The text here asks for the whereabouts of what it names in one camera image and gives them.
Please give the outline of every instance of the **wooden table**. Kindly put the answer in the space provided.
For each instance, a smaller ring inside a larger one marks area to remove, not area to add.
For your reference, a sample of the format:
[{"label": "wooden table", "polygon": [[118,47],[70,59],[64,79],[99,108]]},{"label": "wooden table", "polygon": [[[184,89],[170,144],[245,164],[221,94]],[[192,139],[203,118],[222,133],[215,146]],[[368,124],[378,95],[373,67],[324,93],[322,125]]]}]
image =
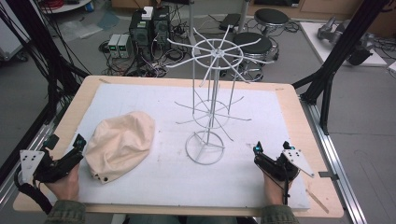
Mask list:
[{"label": "wooden table", "polygon": [[[85,78],[72,104],[67,109],[55,131],[60,137],[56,148],[51,152],[54,159],[59,159],[72,141],[75,131],[91,104],[92,98],[101,83],[134,84],[151,86],[189,87],[189,79],[142,78],[142,77],[100,77]],[[232,82],[220,82],[222,88],[231,88]],[[338,195],[330,178],[320,178],[318,172],[326,172],[327,168],[318,149],[318,145],[309,127],[304,111],[294,88],[289,84],[275,83],[243,83],[238,82],[237,89],[274,91],[289,131],[290,141],[296,148],[303,148],[306,159],[316,177],[303,175],[306,193],[311,208],[307,211],[295,211],[297,217],[341,217],[344,214]],[[38,205],[24,194],[19,194],[14,202],[18,211],[40,211]],[[254,208],[213,208],[213,207],[169,207],[142,206],[122,204],[87,204],[88,212],[95,213],[138,213],[138,214],[177,214],[177,215],[209,215],[209,216],[253,216],[261,215],[260,209]]]}]

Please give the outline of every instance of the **white wire rack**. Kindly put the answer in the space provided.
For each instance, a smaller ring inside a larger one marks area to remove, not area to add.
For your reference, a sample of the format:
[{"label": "white wire rack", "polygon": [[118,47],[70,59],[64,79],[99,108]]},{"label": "white wire rack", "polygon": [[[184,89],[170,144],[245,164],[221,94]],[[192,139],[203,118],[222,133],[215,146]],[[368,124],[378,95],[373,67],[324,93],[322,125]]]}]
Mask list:
[{"label": "white wire rack", "polygon": [[[192,110],[192,119],[177,122],[177,124],[195,121],[199,126],[204,128],[203,131],[195,132],[190,135],[185,145],[188,156],[193,161],[203,165],[209,165],[218,162],[224,154],[224,142],[218,134],[214,133],[214,130],[221,129],[227,135],[227,137],[233,141],[232,137],[228,135],[223,127],[227,121],[229,119],[239,119],[242,121],[251,120],[230,116],[231,106],[243,100],[243,97],[241,97],[240,99],[233,101],[233,89],[235,86],[235,81],[239,78],[246,83],[250,82],[244,79],[242,74],[238,72],[238,65],[241,62],[246,61],[253,61],[256,63],[271,63],[245,57],[244,52],[241,50],[242,47],[259,43],[260,39],[238,46],[235,43],[225,39],[227,37],[228,30],[229,29],[227,29],[227,32],[222,39],[207,39],[198,33],[194,28],[193,31],[203,39],[202,41],[197,42],[195,45],[176,43],[168,39],[168,41],[174,45],[191,48],[190,59],[181,63],[167,66],[174,68],[181,66],[184,63],[192,62],[192,106],[182,105],[176,102],[177,105],[187,107],[188,109]],[[203,52],[204,54],[201,55],[195,53],[196,51]],[[201,97],[195,87],[195,66],[197,63],[203,68],[207,69],[205,76],[199,85],[199,87],[203,87],[205,83],[208,82],[206,97]],[[219,72],[221,70],[232,70],[235,72],[233,76],[233,86],[230,94],[230,100],[227,103],[223,103],[218,100]]]}]

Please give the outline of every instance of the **stool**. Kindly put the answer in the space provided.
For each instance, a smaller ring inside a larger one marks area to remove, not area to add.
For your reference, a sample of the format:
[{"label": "stool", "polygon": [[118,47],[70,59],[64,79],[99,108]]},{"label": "stool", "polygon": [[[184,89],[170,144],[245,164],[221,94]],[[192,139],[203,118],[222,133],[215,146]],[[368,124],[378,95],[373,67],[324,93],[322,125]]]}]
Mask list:
[{"label": "stool", "polygon": [[267,36],[270,28],[283,27],[289,21],[289,17],[279,10],[262,8],[254,13],[254,20],[265,27],[262,34]]},{"label": "stool", "polygon": [[[258,39],[261,40],[254,44],[254,45],[248,45],[244,46],[241,48],[241,50],[244,52],[245,57],[248,58],[253,58],[253,59],[258,59],[258,60],[265,60],[265,57],[267,56],[268,52],[272,48],[272,43],[268,37],[265,37],[264,35],[260,35],[257,33],[241,33],[236,35],[233,38],[233,42],[240,46],[244,45],[247,43],[251,43],[254,41],[257,41]],[[244,60],[241,62],[238,66],[237,71],[244,77],[246,80],[250,81],[260,81],[262,80],[263,77],[263,68],[264,64],[262,63],[256,63],[251,60]],[[251,75],[250,73],[252,72],[260,72],[256,76]]]}]

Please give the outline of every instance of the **white plastic part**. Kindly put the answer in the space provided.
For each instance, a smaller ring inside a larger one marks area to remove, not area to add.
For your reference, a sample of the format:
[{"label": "white plastic part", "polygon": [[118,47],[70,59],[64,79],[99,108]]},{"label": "white plastic part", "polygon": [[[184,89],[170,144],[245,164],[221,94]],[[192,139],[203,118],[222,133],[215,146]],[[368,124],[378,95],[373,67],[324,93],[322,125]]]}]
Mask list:
[{"label": "white plastic part", "polygon": [[42,151],[21,150],[22,182],[27,183],[44,157]]},{"label": "white plastic part", "polygon": [[295,165],[300,170],[304,171],[304,173],[308,174],[311,177],[314,177],[314,172],[309,166],[308,162],[305,159],[303,152],[299,149],[285,149],[283,150],[283,155],[288,158],[289,162]]}]

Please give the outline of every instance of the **power strip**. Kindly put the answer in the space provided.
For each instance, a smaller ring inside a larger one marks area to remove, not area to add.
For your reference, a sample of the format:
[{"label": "power strip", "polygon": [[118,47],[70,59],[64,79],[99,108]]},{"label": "power strip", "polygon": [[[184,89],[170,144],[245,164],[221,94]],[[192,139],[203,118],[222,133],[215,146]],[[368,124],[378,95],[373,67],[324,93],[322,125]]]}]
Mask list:
[{"label": "power strip", "polygon": [[393,64],[391,64],[391,65],[388,67],[388,69],[389,69],[389,71],[390,71],[391,73],[396,74],[396,62],[394,62]]}]

